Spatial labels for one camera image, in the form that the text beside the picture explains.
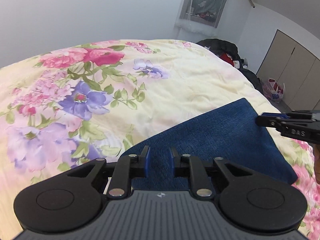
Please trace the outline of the person right hand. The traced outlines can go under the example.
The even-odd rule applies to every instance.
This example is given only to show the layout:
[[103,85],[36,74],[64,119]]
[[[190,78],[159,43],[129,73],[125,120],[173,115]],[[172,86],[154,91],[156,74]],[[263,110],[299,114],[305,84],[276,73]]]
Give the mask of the person right hand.
[[320,184],[320,147],[319,145],[313,145],[313,155],[314,155],[314,172],[317,184]]

